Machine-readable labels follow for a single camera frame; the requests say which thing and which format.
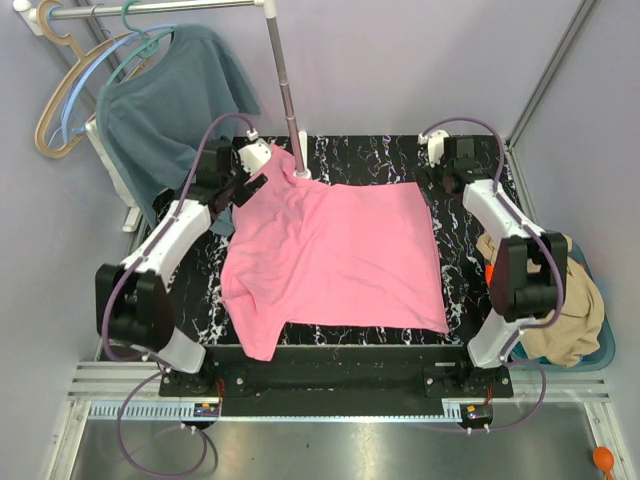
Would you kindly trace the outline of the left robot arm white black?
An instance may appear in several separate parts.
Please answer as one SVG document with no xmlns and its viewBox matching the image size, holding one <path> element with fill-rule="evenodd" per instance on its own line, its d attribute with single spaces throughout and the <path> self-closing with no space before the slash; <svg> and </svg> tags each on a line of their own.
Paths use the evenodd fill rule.
<svg viewBox="0 0 640 480">
<path fill-rule="evenodd" d="M 228 139 L 205 144 L 193 178 L 149 237 L 119 264 L 96 272 L 96 329 L 106 348 L 114 341 L 182 372 L 181 384 L 193 395 L 214 388 L 205 348 L 176 326 L 169 283 L 227 206 L 243 206 L 266 184 L 258 170 L 271 156 L 260 138 L 240 149 Z"/>
</svg>

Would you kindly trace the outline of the pink t-shirt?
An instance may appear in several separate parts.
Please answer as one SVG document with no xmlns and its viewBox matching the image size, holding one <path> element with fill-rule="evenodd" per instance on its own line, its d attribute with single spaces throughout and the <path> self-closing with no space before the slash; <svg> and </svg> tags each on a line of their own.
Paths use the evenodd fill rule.
<svg viewBox="0 0 640 480">
<path fill-rule="evenodd" d="M 280 147 L 233 211 L 221 300 L 244 353 L 270 361 L 286 324 L 447 333 L 430 210 L 413 182 L 299 178 Z"/>
</svg>

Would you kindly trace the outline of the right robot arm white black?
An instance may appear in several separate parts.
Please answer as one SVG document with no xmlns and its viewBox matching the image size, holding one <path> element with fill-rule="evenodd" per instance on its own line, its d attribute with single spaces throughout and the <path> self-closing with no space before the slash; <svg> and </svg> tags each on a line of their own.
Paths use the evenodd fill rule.
<svg viewBox="0 0 640 480">
<path fill-rule="evenodd" d="M 527 330 L 557 322 L 565 302 L 568 243 L 530 220 L 506 194 L 500 174 L 479 166 L 489 145 L 478 136 L 421 134 L 428 151 L 428 175 L 484 227 L 497 247 L 487 278 L 492 310 L 467 345 L 469 362 L 454 371 L 454 384 L 476 396 L 490 383 L 487 369 L 505 364 Z"/>
</svg>

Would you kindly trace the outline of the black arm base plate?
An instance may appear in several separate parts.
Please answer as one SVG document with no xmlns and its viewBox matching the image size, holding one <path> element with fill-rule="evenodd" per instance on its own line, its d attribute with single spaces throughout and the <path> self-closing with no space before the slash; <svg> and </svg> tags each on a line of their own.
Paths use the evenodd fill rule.
<svg viewBox="0 0 640 480">
<path fill-rule="evenodd" d="M 221 421 L 458 422 L 463 404 L 513 397 L 506 367 L 474 370 L 459 345 L 280 345 L 273 359 L 209 346 L 198 374 L 155 363 L 83 363 L 73 392 L 96 402 L 212 402 Z"/>
</svg>

